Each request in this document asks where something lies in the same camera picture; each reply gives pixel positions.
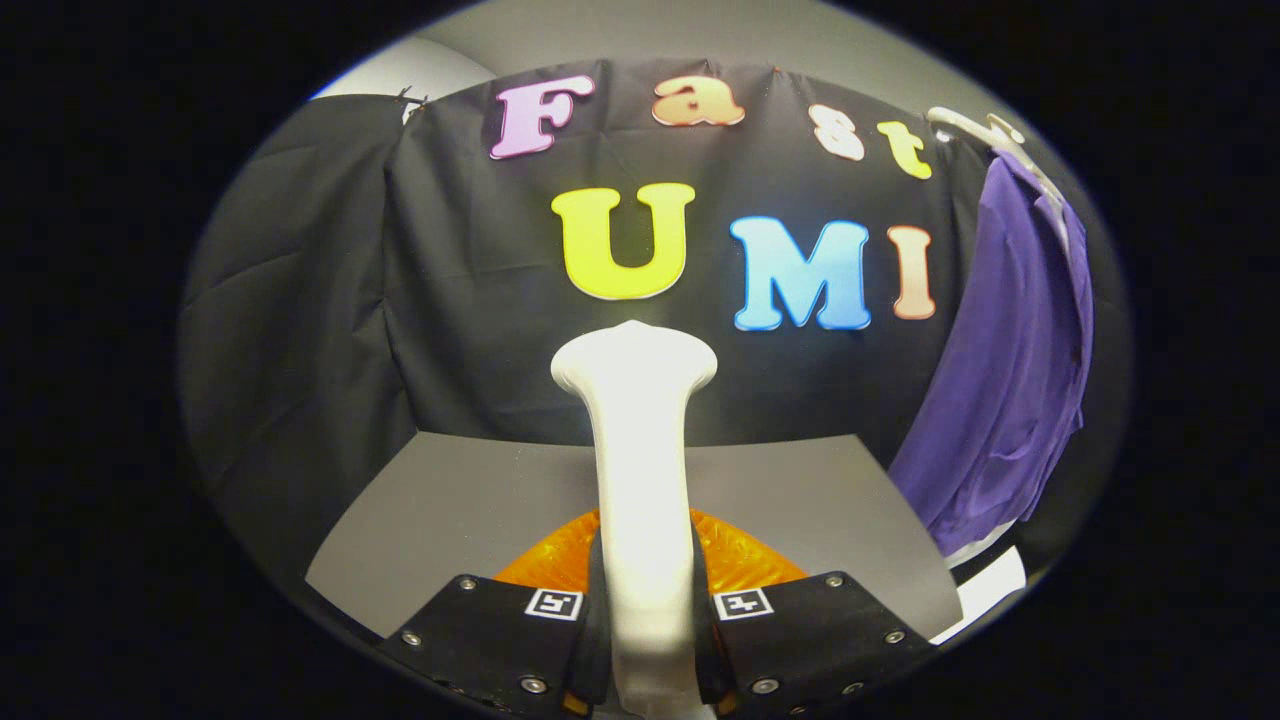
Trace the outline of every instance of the white wall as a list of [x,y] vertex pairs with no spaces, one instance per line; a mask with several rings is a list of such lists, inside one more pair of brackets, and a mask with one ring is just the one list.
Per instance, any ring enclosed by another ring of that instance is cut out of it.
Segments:
[[421,99],[426,95],[430,100],[436,100],[494,77],[488,68],[439,42],[407,37],[371,55],[329,83],[315,97],[399,95],[404,86],[412,85],[406,94],[408,97]]

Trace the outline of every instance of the wrinkled fabric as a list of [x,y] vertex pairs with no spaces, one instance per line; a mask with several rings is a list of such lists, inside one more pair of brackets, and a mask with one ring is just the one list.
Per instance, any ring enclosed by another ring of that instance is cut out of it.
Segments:
[[890,477],[943,555],[1030,518],[1071,434],[1093,350],[1084,225],[1068,247],[1034,176],[997,151],[964,296]]

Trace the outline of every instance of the orange object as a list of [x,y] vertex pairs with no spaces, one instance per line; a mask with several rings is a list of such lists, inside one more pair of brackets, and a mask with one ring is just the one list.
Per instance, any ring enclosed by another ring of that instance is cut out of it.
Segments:
[[[707,561],[713,593],[774,585],[805,578],[803,570],[750,534],[698,510],[690,510]],[[557,591],[586,592],[591,539],[600,511],[576,518],[529,548],[494,579]]]

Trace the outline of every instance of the letter u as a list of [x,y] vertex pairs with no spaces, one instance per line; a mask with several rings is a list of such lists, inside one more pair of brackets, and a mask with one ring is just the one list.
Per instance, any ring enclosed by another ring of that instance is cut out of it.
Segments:
[[653,213],[653,259],[640,268],[613,261],[609,210],[622,196],[608,187],[573,190],[552,200],[564,222],[564,269],[582,292],[602,300],[653,297],[676,284],[685,272],[685,205],[694,188],[677,182],[641,187],[636,199]]

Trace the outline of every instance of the foam letter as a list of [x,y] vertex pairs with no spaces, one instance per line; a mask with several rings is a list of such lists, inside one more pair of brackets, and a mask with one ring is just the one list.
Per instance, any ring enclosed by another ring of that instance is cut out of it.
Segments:
[[869,233],[863,225],[827,223],[808,260],[777,218],[740,218],[728,232],[746,250],[746,306],[733,316],[739,329],[772,331],[782,324],[782,313],[773,306],[774,287],[796,327],[809,322],[823,287],[820,327],[858,331],[870,324],[863,300],[863,245]]
[[[502,114],[502,140],[489,156],[494,160],[547,150],[556,138],[543,132],[543,118],[562,128],[573,115],[573,99],[567,94],[590,95],[595,83],[586,76],[512,87],[498,94],[506,109]],[[544,95],[556,94],[548,102]]]
[[904,173],[920,179],[929,179],[933,176],[933,168],[928,163],[922,163],[915,154],[916,150],[924,150],[924,141],[911,135],[905,124],[893,120],[892,123],[881,123],[876,126],[876,129],[888,138],[888,147],[893,151],[893,159],[897,160],[897,167],[902,168]]
[[924,254],[932,241],[929,233],[911,225],[893,225],[888,228],[888,240],[897,246],[901,284],[893,314],[904,320],[932,318],[937,306],[929,297],[929,260]]
[[659,82],[653,91],[659,96],[653,118],[664,126],[731,126],[746,117],[746,110],[733,104],[733,91],[719,78],[677,77]]
[[818,126],[813,133],[827,152],[850,160],[861,160],[867,155],[863,141],[854,135],[854,120],[849,115],[826,105],[809,105],[809,119]]
[[636,192],[653,213],[653,260],[640,268],[613,261],[609,210],[622,196],[608,187],[573,190],[552,200],[564,222],[564,269],[582,292],[602,300],[653,297],[685,272],[685,205],[694,188],[677,182],[646,184]]

